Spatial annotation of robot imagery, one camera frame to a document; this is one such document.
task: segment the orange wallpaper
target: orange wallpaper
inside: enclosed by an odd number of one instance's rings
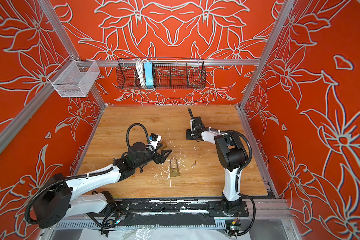
[[[54,92],[0,155],[0,240],[35,239],[24,220],[30,198],[54,174],[72,175],[101,110]]]
[[[298,0],[245,111],[303,238],[360,239],[360,0]]]
[[[82,59],[259,58],[281,0],[51,0]],[[235,104],[254,66],[208,68],[203,91],[121,90],[115,69],[96,86],[108,104]]]
[[[0,0],[0,132],[67,56],[36,1]]]
[[[67,57],[34,0],[0,0],[0,132]],[[35,239],[30,197],[53,174],[71,175],[99,116],[88,98],[54,92],[0,155],[0,240]]]

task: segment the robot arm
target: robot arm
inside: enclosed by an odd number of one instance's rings
[[[129,146],[128,134],[133,126],[143,127],[147,144],[136,142]],[[114,198],[109,192],[95,195],[82,195],[103,185],[120,182],[135,173],[136,168],[143,167],[150,161],[163,164],[172,150],[157,151],[163,146],[159,143],[161,136],[151,134],[141,124],[132,124],[127,131],[128,152],[120,159],[113,159],[114,163],[104,168],[88,172],[83,175],[63,177],[56,174],[34,195],[28,203],[24,218],[30,224],[38,224],[40,228],[47,228],[63,218],[83,213],[102,213],[107,215],[117,209]],[[33,207],[36,219],[30,217]]]
[[[191,116],[191,129],[187,129],[187,139],[211,142],[216,145],[220,164],[225,171],[225,185],[221,205],[227,215],[234,214],[240,208],[242,201],[239,193],[241,170],[251,160],[251,151],[250,156],[248,156],[239,135],[245,140],[248,148],[251,149],[251,147],[241,133],[205,127],[201,117],[195,118],[191,109],[188,108],[188,111]]]

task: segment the brass padlock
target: brass padlock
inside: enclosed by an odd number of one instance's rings
[[[176,167],[172,168],[172,160],[176,161]],[[177,163],[177,159],[176,158],[171,158],[171,160],[169,161],[169,176],[170,177],[177,177],[180,176],[180,171],[179,171],[179,165]]]

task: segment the black wire basket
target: black wire basket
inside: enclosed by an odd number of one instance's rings
[[[136,70],[136,61],[147,59],[152,63],[153,86],[142,86]],[[206,72],[203,59],[196,58],[119,58],[117,59],[117,86],[121,89],[203,89]]]

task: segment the wooden table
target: wooden table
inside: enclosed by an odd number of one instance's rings
[[[153,161],[126,180],[105,185],[99,189],[109,191],[115,198],[140,197],[205,197],[221,196],[224,189],[224,169],[210,142],[186,140],[190,128],[189,106],[111,106],[107,107],[91,141],[79,173],[87,173],[112,163],[127,151],[125,133],[139,122],[148,134],[162,136],[166,149],[172,153],[164,164]],[[244,132],[235,106],[191,106],[193,115],[200,116],[206,127]],[[146,143],[144,130],[135,126],[130,131],[130,145]],[[174,157],[180,168],[179,177],[169,177],[169,160]],[[267,195],[256,162],[242,171],[240,192],[248,195]]]

